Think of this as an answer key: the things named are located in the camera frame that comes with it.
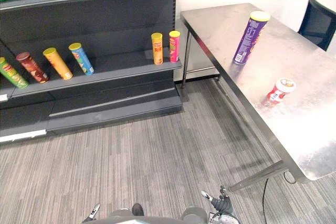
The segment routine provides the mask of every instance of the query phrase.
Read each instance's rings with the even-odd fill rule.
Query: table leg
[[[272,164],[271,166],[268,166],[266,169],[262,170],[261,172],[256,173],[255,175],[252,175],[248,178],[243,179],[242,181],[236,183],[233,186],[229,187],[230,191],[235,191],[242,189],[244,187],[250,186],[253,183],[259,182],[263,179],[266,179],[268,177],[274,176],[278,173],[284,172],[288,170],[286,165],[282,160],[276,162],[275,164]]]
[[[187,45],[185,47],[184,68],[183,68],[183,78],[182,78],[181,88],[184,88],[185,80],[186,80],[186,77],[187,77],[187,68],[188,68],[189,52],[190,52],[190,42],[191,42],[191,33],[188,30]]]

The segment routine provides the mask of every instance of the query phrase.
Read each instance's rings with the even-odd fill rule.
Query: stainless steel table
[[[188,28],[183,85],[192,34],[282,159],[230,190],[287,169],[301,183],[336,171],[336,60],[271,18],[246,65],[233,63],[254,10],[237,4],[181,12]],[[263,106],[281,77],[294,80],[297,89],[281,104]]]

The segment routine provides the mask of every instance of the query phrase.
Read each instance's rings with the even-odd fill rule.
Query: brown pringles can
[[[55,47],[47,48],[43,51],[43,55],[49,60],[49,62],[64,80],[71,79],[72,73],[62,60],[61,56],[58,54]]]
[[[22,52],[16,56],[16,59],[39,83],[45,83],[49,80],[48,76],[34,61],[29,52]]]

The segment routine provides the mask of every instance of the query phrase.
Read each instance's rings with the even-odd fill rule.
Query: floor
[[[223,81],[180,92],[180,113],[0,145],[0,223],[80,223],[98,202],[97,219],[135,202],[149,216],[178,218],[189,205],[210,211],[201,189],[218,196],[220,185],[279,160],[237,116]],[[263,188],[230,193],[241,223],[264,223]],[[268,223],[336,223],[336,175],[304,185],[271,178],[265,211]]]

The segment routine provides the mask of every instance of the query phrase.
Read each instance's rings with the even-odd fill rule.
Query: chip can
[[[17,86],[19,89],[23,89],[28,86],[28,82],[6,61],[4,57],[0,57],[0,72],[8,79],[8,81]]]
[[[288,78],[280,78],[271,92],[267,94],[267,98],[271,103],[279,103],[286,94],[291,93],[296,88],[295,82]]]
[[[171,31],[169,33],[169,55],[170,62],[178,62],[180,54],[180,36],[179,31]]]
[[[239,64],[245,64],[248,56],[253,50],[254,45],[258,41],[259,35],[269,21],[270,15],[266,12],[251,12],[244,34],[240,40],[237,51],[233,57],[233,61]]]
[[[22,52],[16,56],[22,66],[37,80],[39,83],[45,83],[49,80],[48,76],[34,61],[29,52]]]
[[[74,58],[77,60],[79,66],[83,70],[83,72],[89,76],[93,74],[94,69],[86,56],[85,51],[82,48],[81,43],[73,43],[69,46],[69,50],[72,52]]]
[[[72,73],[58,54],[55,47],[47,48],[43,51],[43,55],[48,59],[51,65],[64,80],[71,79]]]
[[[153,45],[154,64],[160,65],[163,63],[162,34],[160,33],[152,34],[152,45]]]

